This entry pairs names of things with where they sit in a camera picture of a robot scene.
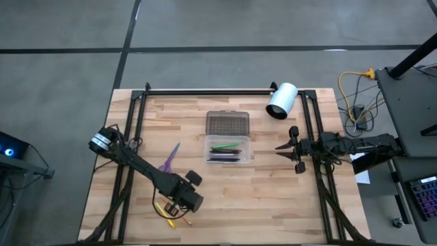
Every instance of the blue led light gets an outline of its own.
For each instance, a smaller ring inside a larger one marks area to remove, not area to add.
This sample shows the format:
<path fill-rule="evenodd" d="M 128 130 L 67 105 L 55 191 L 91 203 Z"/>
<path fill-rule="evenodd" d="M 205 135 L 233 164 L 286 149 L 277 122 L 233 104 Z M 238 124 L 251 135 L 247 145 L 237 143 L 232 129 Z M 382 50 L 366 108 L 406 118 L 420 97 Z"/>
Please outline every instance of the blue led light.
<path fill-rule="evenodd" d="M 14 154 L 14 151 L 12 149 L 5 150 L 5 155 L 6 156 L 12 156 L 13 154 Z"/>

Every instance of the container lid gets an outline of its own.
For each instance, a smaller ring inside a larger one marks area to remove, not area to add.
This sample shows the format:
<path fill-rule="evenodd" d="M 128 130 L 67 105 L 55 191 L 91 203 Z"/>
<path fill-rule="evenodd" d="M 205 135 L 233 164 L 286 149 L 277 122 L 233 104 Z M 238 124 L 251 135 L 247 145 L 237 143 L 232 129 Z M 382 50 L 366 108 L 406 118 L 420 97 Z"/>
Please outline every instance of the container lid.
<path fill-rule="evenodd" d="M 209 111 L 206 114 L 206 134 L 249 136 L 249 113 Z"/>

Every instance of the green marker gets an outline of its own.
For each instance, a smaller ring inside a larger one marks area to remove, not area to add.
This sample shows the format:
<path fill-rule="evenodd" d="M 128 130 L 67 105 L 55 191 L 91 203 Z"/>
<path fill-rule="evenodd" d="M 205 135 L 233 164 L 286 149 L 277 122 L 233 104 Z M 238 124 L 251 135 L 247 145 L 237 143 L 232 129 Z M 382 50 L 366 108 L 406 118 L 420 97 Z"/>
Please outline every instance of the green marker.
<path fill-rule="evenodd" d="M 222 144 L 222 145 L 217 145 L 217 146 L 212 146 L 212 149 L 218 149 L 218 148 L 228 148 L 228 147 L 235 147 L 240 145 L 239 143 L 230 143 L 230 144 Z"/>

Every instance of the pencil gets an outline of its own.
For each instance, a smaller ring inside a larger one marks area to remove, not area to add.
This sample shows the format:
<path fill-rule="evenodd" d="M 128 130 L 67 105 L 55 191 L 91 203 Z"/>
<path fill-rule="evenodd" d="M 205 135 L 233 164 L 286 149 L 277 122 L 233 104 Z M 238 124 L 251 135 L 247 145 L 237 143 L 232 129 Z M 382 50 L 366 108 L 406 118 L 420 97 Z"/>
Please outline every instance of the pencil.
<path fill-rule="evenodd" d="M 159 206 L 158 202 L 155 202 L 155 205 L 156 205 L 156 207 L 159 209 L 159 211 L 161 212 L 162 215 L 168 217 L 168 214 L 163 210 L 163 208 L 161 208 L 161 206 Z M 169 225 L 170 225 L 173 229 L 176 227 L 176 226 L 175 226 L 175 223 L 174 223 L 171 219 L 168 219 L 167 222 L 169 222 Z"/>
<path fill-rule="evenodd" d="M 161 200 L 164 202 L 164 203 L 169 203 L 169 201 L 167 201 L 165 198 L 163 198 L 163 197 L 161 197 Z M 186 218 L 186 217 L 183 217 L 182 218 L 188 225 L 190 225 L 190 226 L 192 226 L 192 223 Z"/>

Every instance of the white paper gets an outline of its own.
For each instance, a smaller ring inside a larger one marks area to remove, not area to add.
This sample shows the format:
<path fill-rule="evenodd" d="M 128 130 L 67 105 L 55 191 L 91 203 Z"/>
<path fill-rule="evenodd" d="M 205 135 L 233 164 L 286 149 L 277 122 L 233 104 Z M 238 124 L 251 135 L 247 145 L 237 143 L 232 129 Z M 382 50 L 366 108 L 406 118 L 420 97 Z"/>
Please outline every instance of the white paper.
<path fill-rule="evenodd" d="M 355 160 L 358 157 L 361 157 L 363 155 L 364 155 L 364 153 L 351 154 L 350 158 L 352 160 Z M 369 172 L 367 170 L 355 175 L 355 178 L 356 178 L 356 182 L 359 184 L 370 185 L 370 177 L 369 177 Z"/>

